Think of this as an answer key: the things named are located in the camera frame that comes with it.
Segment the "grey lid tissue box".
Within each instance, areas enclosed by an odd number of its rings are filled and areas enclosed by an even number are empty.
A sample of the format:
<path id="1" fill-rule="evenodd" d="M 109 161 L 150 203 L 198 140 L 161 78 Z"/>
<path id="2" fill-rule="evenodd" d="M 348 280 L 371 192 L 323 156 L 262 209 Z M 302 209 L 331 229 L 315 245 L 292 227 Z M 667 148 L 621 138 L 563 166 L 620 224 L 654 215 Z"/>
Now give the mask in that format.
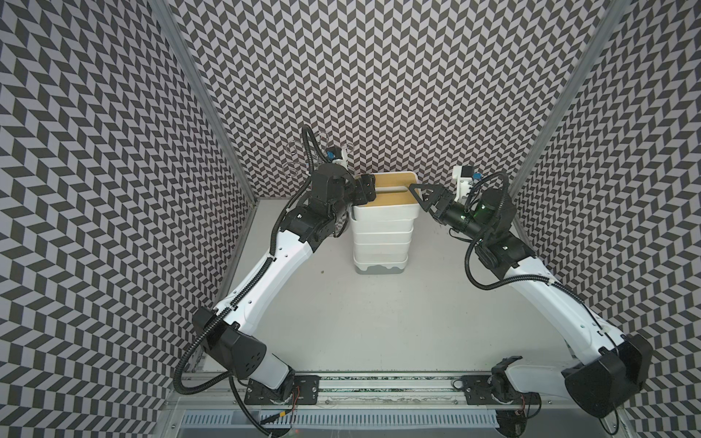
<path id="1" fill-rule="evenodd" d="M 401 255 L 406 257 L 410 243 L 403 244 L 357 244 L 353 251 L 356 256 L 370 257 L 376 255 Z"/>
<path id="2" fill-rule="evenodd" d="M 352 219 L 350 226 L 354 234 L 409 233 L 414 230 L 414 220 L 359 221 Z"/>

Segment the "all white tissue box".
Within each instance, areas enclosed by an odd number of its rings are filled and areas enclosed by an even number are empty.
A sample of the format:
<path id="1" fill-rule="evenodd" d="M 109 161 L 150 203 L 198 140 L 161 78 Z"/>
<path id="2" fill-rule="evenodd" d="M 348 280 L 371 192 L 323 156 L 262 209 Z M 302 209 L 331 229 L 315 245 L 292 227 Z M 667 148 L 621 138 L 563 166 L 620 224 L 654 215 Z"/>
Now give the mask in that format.
<path id="1" fill-rule="evenodd" d="M 360 266 L 355 266 L 355 271 L 359 275 L 396 275 L 403 273 L 405 268 L 401 266 L 374 265 L 362 269 Z"/>

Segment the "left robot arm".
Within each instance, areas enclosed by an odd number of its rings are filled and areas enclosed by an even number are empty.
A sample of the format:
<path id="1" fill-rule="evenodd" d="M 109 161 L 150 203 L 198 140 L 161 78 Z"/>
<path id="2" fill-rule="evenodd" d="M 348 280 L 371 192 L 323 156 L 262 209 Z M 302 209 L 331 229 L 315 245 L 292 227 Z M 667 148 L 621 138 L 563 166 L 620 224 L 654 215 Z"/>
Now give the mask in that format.
<path id="1" fill-rule="evenodd" d="M 253 380 L 286 397 L 294 372 L 265 343 L 257 326 L 292 274 L 336 232 L 341 217 L 376 198 L 371 174 L 354 177 L 339 164 L 321 164 L 280 212 L 268 252 L 211 310 L 194 315 L 195 348 L 214 359 L 225 378 Z"/>

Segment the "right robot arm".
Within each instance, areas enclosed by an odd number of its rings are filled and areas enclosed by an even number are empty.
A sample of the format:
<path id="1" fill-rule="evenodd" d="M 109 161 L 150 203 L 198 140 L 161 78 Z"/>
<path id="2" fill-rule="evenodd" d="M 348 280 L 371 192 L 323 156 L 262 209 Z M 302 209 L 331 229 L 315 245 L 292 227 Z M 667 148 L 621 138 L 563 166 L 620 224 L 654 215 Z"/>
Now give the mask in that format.
<path id="1" fill-rule="evenodd" d="M 411 184 L 409 191 L 436 222 L 465 235 L 466 255 L 476 255 L 497 277 L 496 282 L 483 284 L 467 271 L 474 287 L 514 288 L 571 349 L 575 359 L 571 364 L 537 364 L 520 356 L 498 363 L 492 370 L 497 400 L 507 401 L 507 391 L 548 394 L 569 398 L 590 416 L 604 419 L 644 390 L 653 359 L 651 343 L 596 315 L 511 232 L 516 209 L 507 190 L 490 188 L 479 201 L 469 195 L 464 203 L 440 184 Z"/>

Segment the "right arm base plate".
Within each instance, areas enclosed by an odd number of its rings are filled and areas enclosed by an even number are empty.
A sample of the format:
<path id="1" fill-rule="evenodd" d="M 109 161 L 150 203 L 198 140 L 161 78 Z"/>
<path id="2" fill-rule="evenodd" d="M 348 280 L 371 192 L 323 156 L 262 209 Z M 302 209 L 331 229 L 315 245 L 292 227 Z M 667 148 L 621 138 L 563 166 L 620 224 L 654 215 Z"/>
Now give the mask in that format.
<path id="1" fill-rule="evenodd" d="M 536 392 L 519 392 L 505 377 L 489 374 L 469 374 L 451 381 L 453 390 L 465 396 L 468 405 L 496 405 L 516 408 L 539 407 L 541 397 Z"/>

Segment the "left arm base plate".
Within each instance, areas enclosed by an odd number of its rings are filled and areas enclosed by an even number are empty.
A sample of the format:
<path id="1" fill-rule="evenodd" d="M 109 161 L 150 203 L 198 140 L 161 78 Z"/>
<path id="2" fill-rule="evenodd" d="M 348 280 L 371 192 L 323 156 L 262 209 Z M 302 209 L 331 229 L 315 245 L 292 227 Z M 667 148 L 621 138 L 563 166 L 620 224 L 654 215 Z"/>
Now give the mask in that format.
<path id="1" fill-rule="evenodd" d="M 250 380 L 246 387 L 246 405 L 315 405 L 319 396 L 319 375 L 290 375 L 277 390 Z"/>

